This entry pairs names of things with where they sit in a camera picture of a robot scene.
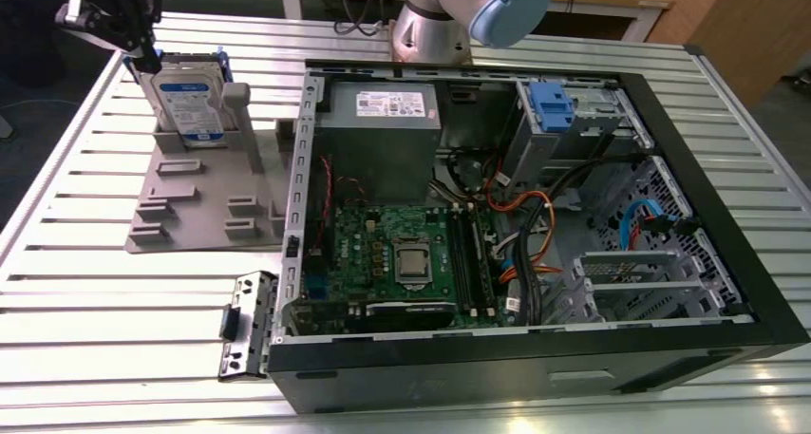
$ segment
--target green motherboard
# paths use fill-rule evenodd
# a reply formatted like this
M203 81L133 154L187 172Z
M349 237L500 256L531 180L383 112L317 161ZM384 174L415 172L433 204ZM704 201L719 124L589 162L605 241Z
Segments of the green motherboard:
M452 322L441 330L503 326L489 288L493 280L485 243L480 241L492 231L491 212L464 211L465 231L472 229L464 245L476 255L476 261L467 262L472 265L467 273L460 273L467 266L459 262L461 237L452 229L459 214L449 208L417 206L336 208L325 271L308 271L304 277L308 299L299 310L300 333L353 332L349 322L343 321L343 311L352 313L360 309L355 306L373 303L452 305ZM471 290L468 284L484 287Z

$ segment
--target power supply label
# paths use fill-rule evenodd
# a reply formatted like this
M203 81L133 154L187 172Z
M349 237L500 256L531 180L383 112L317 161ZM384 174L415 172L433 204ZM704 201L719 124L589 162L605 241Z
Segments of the power supply label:
M361 91L357 93L356 110L359 117L425 117L425 106L419 92Z
M204 83L167 83L160 85L167 111L184 138L196 141L219 140L223 124L209 106L212 90Z

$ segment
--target aluminum table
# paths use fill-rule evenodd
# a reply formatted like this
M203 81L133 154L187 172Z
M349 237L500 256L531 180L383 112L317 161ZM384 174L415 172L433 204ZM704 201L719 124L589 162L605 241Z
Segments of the aluminum table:
M389 58L384 38L337 37L312 21L169 13L156 34L165 50L224 46L267 133L297 115L301 59ZM475 47L473 56L479 65L647 76L811 328L811 196L707 61L681 47L548 37ZM216 336L233 277L277 272L279 255L121 250L153 125L115 55L0 235L0 430L763 433L811 425L810 346L660 393L416 411L299 417L272 383L220 384Z

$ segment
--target blue drive bay latch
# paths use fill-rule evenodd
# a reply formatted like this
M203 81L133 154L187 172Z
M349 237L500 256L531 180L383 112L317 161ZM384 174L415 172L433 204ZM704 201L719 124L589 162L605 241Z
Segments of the blue drive bay latch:
M573 122L573 103L556 83L529 83L529 103L545 133L565 133Z

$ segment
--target motherboard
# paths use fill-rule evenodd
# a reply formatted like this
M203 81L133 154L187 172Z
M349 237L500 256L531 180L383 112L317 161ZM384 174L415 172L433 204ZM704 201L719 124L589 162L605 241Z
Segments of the motherboard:
M489 211L463 206L336 208L331 257L305 265L300 334L503 325L487 242Z

